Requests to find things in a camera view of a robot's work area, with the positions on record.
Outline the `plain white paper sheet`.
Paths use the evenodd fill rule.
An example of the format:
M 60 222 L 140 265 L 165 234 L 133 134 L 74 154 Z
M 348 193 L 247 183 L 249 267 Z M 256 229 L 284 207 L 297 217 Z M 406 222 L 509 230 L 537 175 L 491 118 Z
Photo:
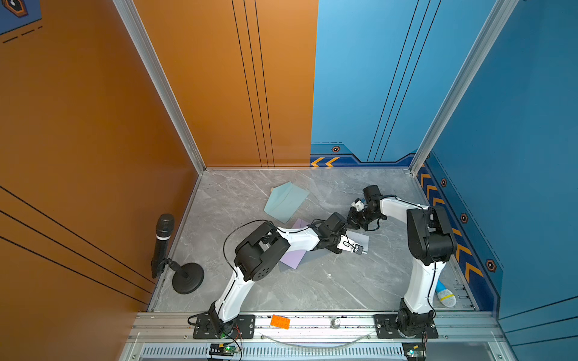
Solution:
M 349 238 L 353 239 L 354 241 L 356 241 L 359 244 L 364 246 L 363 254 L 366 254 L 368 252 L 369 243 L 370 243 L 369 236 L 367 236 L 365 234 L 361 234 L 361 233 L 355 233 L 355 232 L 352 232 L 350 230 L 347 231 L 346 235 L 349 236 Z

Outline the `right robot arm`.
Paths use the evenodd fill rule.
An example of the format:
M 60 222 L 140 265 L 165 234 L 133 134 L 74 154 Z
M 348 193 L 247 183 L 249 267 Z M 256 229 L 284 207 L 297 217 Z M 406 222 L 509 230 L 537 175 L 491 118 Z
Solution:
M 385 196 L 376 185 L 363 189 L 364 199 L 350 207 L 347 221 L 355 229 L 370 230 L 373 221 L 399 220 L 407 227 L 412 260 L 408 289 L 396 315 L 374 316 L 379 338 L 438 338 L 433 307 L 435 287 L 442 270 L 457 251 L 457 242 L 443 206 L 426 206 L 397 196 Z

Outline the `purple envelope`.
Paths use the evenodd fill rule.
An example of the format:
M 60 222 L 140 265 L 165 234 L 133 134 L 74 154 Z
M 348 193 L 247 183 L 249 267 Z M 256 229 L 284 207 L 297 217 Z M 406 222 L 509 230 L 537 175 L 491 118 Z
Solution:
M 304 228 L 306 225 L 307 222 L 297 219 L 293 228 Z M 306 253 L 307 251 L 304 250 L 287 252 L 280 260 L 281 266 L 287 266 L 290 269 L 297 269 Z

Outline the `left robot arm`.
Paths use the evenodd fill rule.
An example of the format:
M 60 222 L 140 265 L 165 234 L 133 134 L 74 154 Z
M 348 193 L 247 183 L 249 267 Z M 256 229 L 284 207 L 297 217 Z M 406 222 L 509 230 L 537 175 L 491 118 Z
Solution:
M 209 307 L 209 320 L 214 330 L 218 335 L 230 333 L 251 288 L 269 275 L 287 252 L 327 249 L 340 254 L 339 245 L 349 239 L 346 229 L 346 219 L 338 213 L 324 221 L 313 221 L 293 229 L 263 221 L 235 248 L 235 258 L 230 265 L 233 274 L 221 297 Z

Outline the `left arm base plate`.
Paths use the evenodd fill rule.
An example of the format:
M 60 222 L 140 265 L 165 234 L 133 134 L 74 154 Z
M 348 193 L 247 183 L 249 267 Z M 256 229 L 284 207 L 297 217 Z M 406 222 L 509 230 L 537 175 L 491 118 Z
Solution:
M 254 314 L 241 314 L 227 323 L 213 321 L 208 314 L 196 317 L 194 321 L 194 339 L 253 339 L 256 316 Z

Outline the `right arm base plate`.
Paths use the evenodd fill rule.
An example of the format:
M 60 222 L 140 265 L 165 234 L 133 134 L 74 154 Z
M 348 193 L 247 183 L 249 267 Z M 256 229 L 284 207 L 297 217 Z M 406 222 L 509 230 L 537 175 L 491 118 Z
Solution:
M 411 314 L 409 316 L 396 314 L 375 314 L 373 316 L 376 334 L 379 339 L 439 338 L 433 314 Z

